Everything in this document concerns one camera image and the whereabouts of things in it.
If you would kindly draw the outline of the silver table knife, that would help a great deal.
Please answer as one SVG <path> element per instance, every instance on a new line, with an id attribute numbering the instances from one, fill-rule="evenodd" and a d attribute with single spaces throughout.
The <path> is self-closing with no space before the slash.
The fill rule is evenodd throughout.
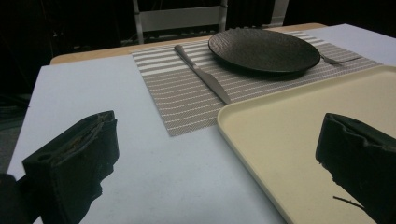
<path id="1" fill-rule="evenodd" d="M 224 104 L 228 105 L 232 102 L 228 93 L 223 89 L 219 82 L 212 75 L 203 71 L 198 65 L 196 65 L 190 59 L 181 45 L 174 46 L 174 49 L 177 55 L 185 62 L 191 71 L 193 71 L 206 84 L 206 86 L 220 98 Z"/>

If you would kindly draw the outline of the light blue table sheet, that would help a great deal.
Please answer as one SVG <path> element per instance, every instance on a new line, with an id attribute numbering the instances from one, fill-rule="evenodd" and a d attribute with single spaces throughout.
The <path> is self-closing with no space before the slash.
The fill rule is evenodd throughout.
<path id="1" fill-rule="evenodd" d="M 120 157 L 82 224 L 283 224 L 217 127 L 171 137 L 131 55 L 44 66 L 8 168 L 77 121 L 112 110 Z"/>

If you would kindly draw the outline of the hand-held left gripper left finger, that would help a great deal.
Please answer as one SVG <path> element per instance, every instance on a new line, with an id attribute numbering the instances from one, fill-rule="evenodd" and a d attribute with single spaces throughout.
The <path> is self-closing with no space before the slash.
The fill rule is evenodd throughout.
<path id="1" fill-rule="evenodd" d="M 78 224 L 119 158 L 117 119 L 105 111 L 80 120 L 22 161 L 28 216 L 44 224 Z"/>

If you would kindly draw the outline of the striped woven placemat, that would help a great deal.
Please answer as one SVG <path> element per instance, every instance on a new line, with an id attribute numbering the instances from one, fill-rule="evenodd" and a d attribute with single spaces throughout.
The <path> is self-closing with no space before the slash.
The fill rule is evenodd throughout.
<path id="1" fill-rule="evenodd" d="M 292 32 L 291 35 L 342 63 L 319 62 L 292 80 L 265 79 L 221 63 L 210 51 L 206 40 L 184 42 L 182 47 L 201 69 L 219 81 L 234 103 L 379 65 L 307 33 Z M 137 50 L 132 56 L 170 135 L 193 132 L 216 123 L 223 102 L 190 70 L 172 45 Z"/>

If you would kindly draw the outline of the cream plastic tray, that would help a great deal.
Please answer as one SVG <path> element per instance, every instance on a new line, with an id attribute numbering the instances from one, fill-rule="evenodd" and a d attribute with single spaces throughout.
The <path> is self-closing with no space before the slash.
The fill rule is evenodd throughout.
<path id="1" fill-rule="evenodd" d="M 396 67 L 382 65 L 227 105 L 218 125 L 288 224 L 375 224 L 315 158 L 328 113 L 396 138 Z"/>

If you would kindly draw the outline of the silver fork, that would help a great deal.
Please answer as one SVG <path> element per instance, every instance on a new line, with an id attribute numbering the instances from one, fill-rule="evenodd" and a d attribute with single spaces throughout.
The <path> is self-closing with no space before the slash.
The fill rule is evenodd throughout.
<path id="1" fill-rule="evenodd" d="M 355 60 L 358 60 L 358 59 L 361 58 L 361 57 L 358 56 L 358 57 L 349 58 L 349 59 L 345 59 L 345 60 L 339 61 L 339 60 L 335 60 L 335 59 L 329 58 L 329 57 L 325 56 L 325 55 L 322 54 L 322 53 L 320 53 L 319 55 L 320 55 L 321 59 L 322 59 L 325 63 L 331 64 L 331 65 L 337 65 L 337 64 L 341 64 L 341 63 L 352 62 L 352 61 L 355 61 Z"/>

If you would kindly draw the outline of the dark textured round plate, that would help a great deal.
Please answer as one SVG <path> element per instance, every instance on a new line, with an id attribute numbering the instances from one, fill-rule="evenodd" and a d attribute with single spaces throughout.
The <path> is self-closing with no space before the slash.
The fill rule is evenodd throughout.
<path id="1" fill-rule="evenodd" d="M 318 50 L 287 34 L 259 29 L 230 29 L 211 36 L 209 49 L 222 61 L 241 68 L 290 74 L 318 64 Z"/>

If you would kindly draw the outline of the grey metal stand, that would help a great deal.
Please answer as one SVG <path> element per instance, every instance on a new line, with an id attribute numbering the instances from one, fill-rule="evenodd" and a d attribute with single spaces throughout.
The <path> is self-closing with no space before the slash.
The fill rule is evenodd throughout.
<path id="1" fill-rule="evenodd" d="M 137 43 L 283 25 L 290 0 L 132 0 Z"/>

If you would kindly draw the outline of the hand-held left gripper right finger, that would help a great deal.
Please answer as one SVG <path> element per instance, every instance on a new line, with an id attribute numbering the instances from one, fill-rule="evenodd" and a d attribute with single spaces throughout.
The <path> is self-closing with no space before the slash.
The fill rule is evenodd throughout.
<path id="1" fill-rule="evenodd" d="M 359 120 L 328 113 L 316 160 L 377 224 L 396 224 L 396 138 Z"/>

